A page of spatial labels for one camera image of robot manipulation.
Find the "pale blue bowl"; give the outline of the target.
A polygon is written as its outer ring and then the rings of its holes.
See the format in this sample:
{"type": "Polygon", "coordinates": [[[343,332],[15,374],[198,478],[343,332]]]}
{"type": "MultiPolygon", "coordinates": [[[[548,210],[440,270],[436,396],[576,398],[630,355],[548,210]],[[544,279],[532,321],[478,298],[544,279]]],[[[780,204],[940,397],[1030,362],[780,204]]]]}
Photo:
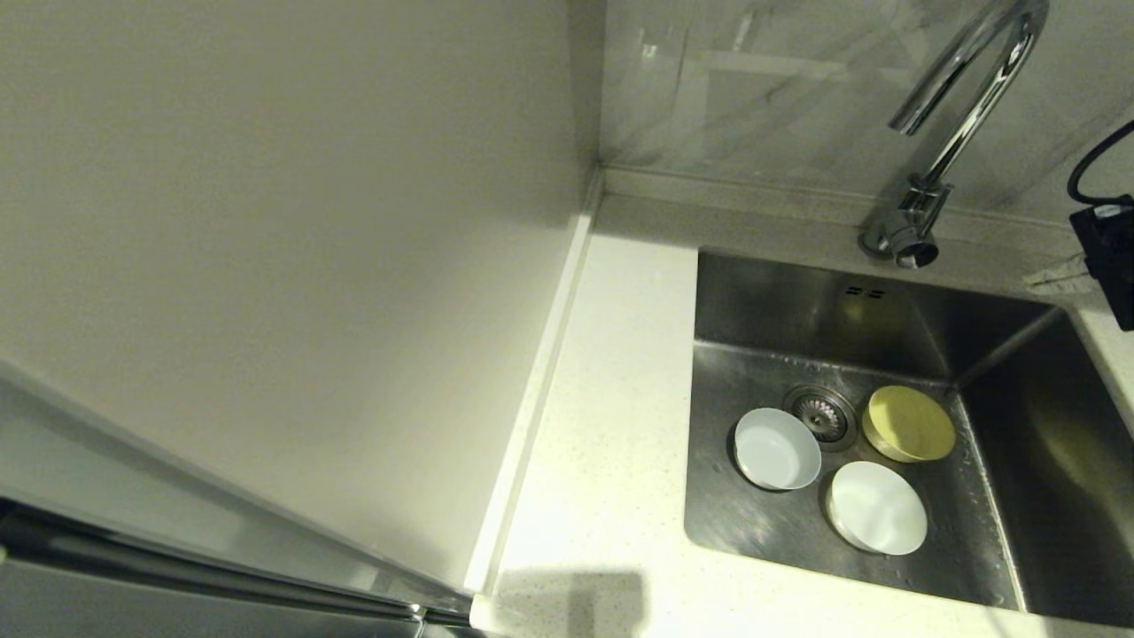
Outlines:
{"type": "Polygon", "coordinates": [[[821,469],[821,451],[798,417],[778,408],[754,408],[734,426],[734,463],[762,490],[802,490],[821,469]]]}

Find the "yellow bowl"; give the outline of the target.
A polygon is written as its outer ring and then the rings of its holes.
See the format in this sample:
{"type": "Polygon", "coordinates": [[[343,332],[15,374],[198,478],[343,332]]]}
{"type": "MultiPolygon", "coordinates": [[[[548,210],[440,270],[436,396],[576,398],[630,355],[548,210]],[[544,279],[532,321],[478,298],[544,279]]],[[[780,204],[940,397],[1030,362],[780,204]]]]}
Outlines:
{"type": "Polygon", "coordinates": [[[903,463],[941,460],[957,441],[955,424],[943,407],[907,386],[875,389],[868,397],[861,428],[875,451],[903,463]]]}

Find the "white bowl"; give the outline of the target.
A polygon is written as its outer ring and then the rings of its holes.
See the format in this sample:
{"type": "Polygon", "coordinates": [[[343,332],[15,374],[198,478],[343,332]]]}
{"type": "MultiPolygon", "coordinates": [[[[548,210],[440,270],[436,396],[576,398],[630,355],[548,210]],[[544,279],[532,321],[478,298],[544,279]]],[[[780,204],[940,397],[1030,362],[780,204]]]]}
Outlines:
{"type": "Polygon", "coordinates": [[[911,555],[928,536],[919,493],[885,465],[855,461],[833,473],[827,486],[827,521],[854,548],[879,555],[911,555]]]}

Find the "metal sink drain strainer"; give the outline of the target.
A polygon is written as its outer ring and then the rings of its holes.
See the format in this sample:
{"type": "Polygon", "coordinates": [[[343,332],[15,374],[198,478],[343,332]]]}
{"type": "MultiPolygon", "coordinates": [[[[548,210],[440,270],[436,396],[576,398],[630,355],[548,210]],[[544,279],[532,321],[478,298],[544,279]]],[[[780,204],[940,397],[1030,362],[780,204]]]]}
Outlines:
{"type": "Polygon", "coordinates": [[[850,401],[830,388],[797,385],[782,395],[781,408],[797,417],[826,453],[848,451],[858,440],[858,418],[850,401]]]}

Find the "stainless steel sink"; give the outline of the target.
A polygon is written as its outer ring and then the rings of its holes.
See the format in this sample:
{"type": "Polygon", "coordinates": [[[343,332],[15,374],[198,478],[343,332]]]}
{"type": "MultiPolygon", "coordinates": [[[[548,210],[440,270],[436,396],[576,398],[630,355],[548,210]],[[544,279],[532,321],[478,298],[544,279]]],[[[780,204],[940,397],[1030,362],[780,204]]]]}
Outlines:
{"type": "Polygon", "coordinates": [[[1066,311],[858,272],[699,254],[684,526],[702,548],[943,598],[1134,631],[1134,436],[1066,311]],[[762,490],[733,432],[797,385],[858,418],[802,490],[762,490]],[[875,451],[878,388],[932,397],[957,431],[943,459],[875,451]],[[822,502],[843,465],[885,465],[925,504],[911,555],[853,548],[822,502]]]}

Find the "white counter edge strip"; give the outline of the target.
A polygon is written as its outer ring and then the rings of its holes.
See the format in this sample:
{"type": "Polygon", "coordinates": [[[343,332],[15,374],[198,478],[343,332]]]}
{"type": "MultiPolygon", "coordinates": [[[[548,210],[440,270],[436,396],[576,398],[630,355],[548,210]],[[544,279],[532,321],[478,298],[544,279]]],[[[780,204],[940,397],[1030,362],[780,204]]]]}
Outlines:
{"type": "Polygon", "coordinates": [[[562,334],[570,322],[572,301],[578,289],[579,272],[586,260],[593,222],[606,192],[606,169],[599,165],[590,177],[579,214],[572,221],[562,271],[536,348],[535,358],[516,412],[508,445],[497,473],[493,496],[486,504],[479,541],[469,559],[464,588],[475,594],[494,589],[497,573],[507,547],[508,533],[538,439],[542,412],[555,380],[555,366],[562,348],[562,334]]]}

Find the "chrome gooseneck faucet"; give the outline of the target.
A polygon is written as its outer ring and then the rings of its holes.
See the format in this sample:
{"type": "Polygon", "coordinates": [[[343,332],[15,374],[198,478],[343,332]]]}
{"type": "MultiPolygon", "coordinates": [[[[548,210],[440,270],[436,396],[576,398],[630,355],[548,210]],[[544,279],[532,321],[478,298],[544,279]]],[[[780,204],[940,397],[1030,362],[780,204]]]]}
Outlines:
{"type": "Polygon", "coordinates": [[[1005,37],[976,96],[930,165],[909,175],[898,206],[869,222],[858,235],[858,246],[868,255],[890,258],[904,269],[923,269],[936,262],[939,247],[932,231],[953,194],[953,184],[946,177],[1029,62],[1044,32],[1050,7],[1052,0],[989,0],[920,77],[889,122],[891,129],[906,136],[919,133],[968,67],[996,39],[1005,37]]]}

